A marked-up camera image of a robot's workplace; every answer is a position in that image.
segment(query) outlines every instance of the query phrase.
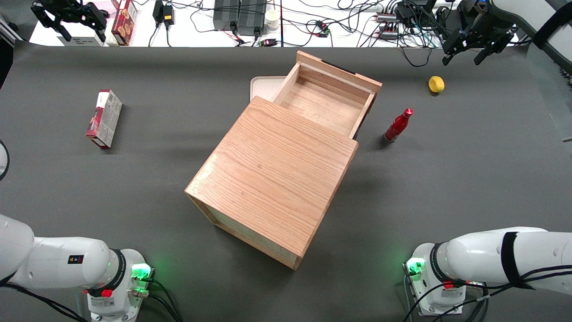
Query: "green light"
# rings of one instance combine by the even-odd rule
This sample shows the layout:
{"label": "green light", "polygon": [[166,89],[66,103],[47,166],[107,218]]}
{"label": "green light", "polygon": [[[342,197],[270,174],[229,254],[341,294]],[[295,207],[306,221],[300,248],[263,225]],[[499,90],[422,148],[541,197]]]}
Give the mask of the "green light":
{"label": "green light", "polygon": [[151,266],[145,263],[135,264],[131,267],[131,277],[149,278],[150,275],[151,275]]}
{"label": "green light", "polygon": [[409,269],[410,275],[421,274],[423,267],[425,267],[425,260],[422,258],[412,257],[407,261],[406,265]]}

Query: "white table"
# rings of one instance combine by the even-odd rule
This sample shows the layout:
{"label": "white table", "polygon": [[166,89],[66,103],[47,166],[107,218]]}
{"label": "white table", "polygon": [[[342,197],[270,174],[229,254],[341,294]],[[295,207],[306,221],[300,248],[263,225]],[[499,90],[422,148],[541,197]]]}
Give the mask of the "white table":
{"label": "white table", "polygon": [[[276,1],[277,5],[280,4],[280,0],[274,0],[274,1]],[[330,5],[332,7],[335,7],[337,4],[337,1],[334,0],[302,0],[302,1],[311,6]],[[184,4],[191,4],[194,1],[178,0],[177,2]],[[204,8],[212,8],[214,2],[215,0],[204,0],[203,6]],[[375,3],[376,1],[358,0],[355,1],[354,5],[365,2]],[[381,5],[387,6],[389,2],[390,0],[383,0],[383,2],[381,2]],[[459,0],[453,3],[453,8],[456,8],[458,2]],[[151,37],[153,31],[155,30],[155,22],[153,20],[153,17],[151,16],[153,12],[154,3],[155,1],[151,0],[148,1],[147,3],[144,3],[143,5],[137,5],[137,9],[139,12],[130,46],[147,47],[149,43],[149,38]],[[349,0],[342,1],[341,5],[347,6],[349,5],[349,3],[350,3]],[[311,19],[318,19],[318,20],[322,19],[312,14],[332,19],[345,19],[349,15],[349,9],[334,10],[327,7],[319,7],[319,8],[309,7],[300,2],[299,0],[283,0],[283,6],[285,8],[283,10],[284,19],[301,23],[306,23]],[[437,3],[435,5],[435,10],[439,8],[439,6],[451,7],[451,4],[446,3],[444,0],[437,0]],[[272,1],[270,1],[270,3],[267,5],[267,10],[273,8],[274,7]],[[289,9],[296,11],[303,11],[312,14],[300,14],[290,11]],[[359,15],[353,16],[352,18],[349,19],[351,27],[355,29],[357,26],[357,30],[363,31],[365,34],[368,35],[371,34],[378,26],[378,23],[375,22],[375,19],[372,18],[372,16],[379,9],[380,9],[379,5],[372,6],[367,11],[362,12]],[[195,11],[197,11],[193,15],[193,21],[195,22],[198,30],[201,31],[211,30],[213,29],[212,10],[198,11],[198,9],[195,7],[186,7],[184,9],[175,8],[174,11],[175,11],[174,14],[175,24],[170,27],[169,31],[169,42],[172,47],[233,47],[237,45],[237,42],[235,40],[231,39],[229,35],[225,34],[222,31],[199,33],[195,30],[193,22],[190,20],[190,15],[193,14]],[[344,20],[343,23],[347,25],[348,19]],[[289,42],[290,44],[303,45],[308,41],[310,35],[300,31],[297,27],[305,31],[305,26],[293,26],[291,23],[284,21],[285,42]],[[312,36],[312,39],[310,40],[307,46],[330,47],[332,46],[333,43],[334,47],[356,47],[356,45],[358,44],[358,40],[360,39],[359,32],[349,34],[347,31],[345,31],[342,27],[340,27],[337,24],[331,24],[329,28],[331,30],[331,36],[332,36],[331,39],[330,37],[319,38]],[[248,36],[241,38],[246,42],[251,42],[254,39],[254,37],[248,37]],[[277,40],[280,40],[280,29],[278,30],[277,33],[264,34],[263,36],[260,37],[259,40],[267,38],[276,38]],[[362,44],[363,41],[366,40],[366,38],[367,36],[362,36],[361,40],[359,40],[359,44]],[[422,40],[419,37],[414,37],[414,36],[407,36],[404,40],[410,46],[421,45],[422,43]],[[34,33],[30,38],[30,42],[46,46],[63,46],[63,43],[57,38],[57,33],[53,29],[44,28],[40,23],[37,24]],[[439,42],[436,38],[433,38],[432,43],[436,46],[439,45]],[[166,41],[165,26],[161,25],[159,31],[154,37],[152,46],[153,47],[168,46]],[[378,40],[375,42],[374,46],[395,47],[396,43],[395,41],[388,42],[388,41]]]}

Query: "white tray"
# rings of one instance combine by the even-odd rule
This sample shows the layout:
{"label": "white tray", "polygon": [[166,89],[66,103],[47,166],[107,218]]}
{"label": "white tray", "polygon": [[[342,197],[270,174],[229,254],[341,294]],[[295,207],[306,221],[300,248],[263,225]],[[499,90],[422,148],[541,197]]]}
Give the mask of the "white tray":
{"label": "white tray", "polygon": [[272,101],[286,76],[257,76],[251,80],[251,101],[255,96]]}

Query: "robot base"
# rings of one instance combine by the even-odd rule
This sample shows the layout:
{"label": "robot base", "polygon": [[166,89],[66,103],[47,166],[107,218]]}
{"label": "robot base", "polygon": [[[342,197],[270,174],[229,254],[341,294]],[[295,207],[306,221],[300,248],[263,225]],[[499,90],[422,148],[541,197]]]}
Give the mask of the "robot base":
{"label": "robot base", "polygon": [[145,264],[145,260],[143,255],[133,249],[122,249],[121,253],[125,256],[125,275],[113,291],[113,296],[92,297],[88,294],[88,307],[91,311],[92,322],[134,322],[137,320],[143,298],[129,295],[128,291],[148,289],[148,282],[132,277],[133,265]]}
{"label": "robot base", "polygon": [[[406,273],[409,274],[411,282],[411,293],[414,300],[423,296],[433,287],[442,284],[437,279],[430,264],[431,249],[435,244],[422,244],[415,249],[413,256],[404,264]],[[416,275],[411,276],[411,272],[415,271]],[[445,289],[441,287],[425,296],[419,302],[419,315],[435,316],[441,315],[452,307],[462,303],[465,300],[466,286],[460,288]],[[456,311],[448,314],[461,314],[463,307],[459,307]]]}

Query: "open drawer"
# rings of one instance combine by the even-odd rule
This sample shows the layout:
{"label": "open drawer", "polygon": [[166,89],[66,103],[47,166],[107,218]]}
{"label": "open drawer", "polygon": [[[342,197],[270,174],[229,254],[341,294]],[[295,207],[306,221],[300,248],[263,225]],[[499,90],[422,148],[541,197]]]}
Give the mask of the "open drawer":
{"label": "open drawer", "polygon": [[354,139],[382,84],[298,51],[273,102]]}

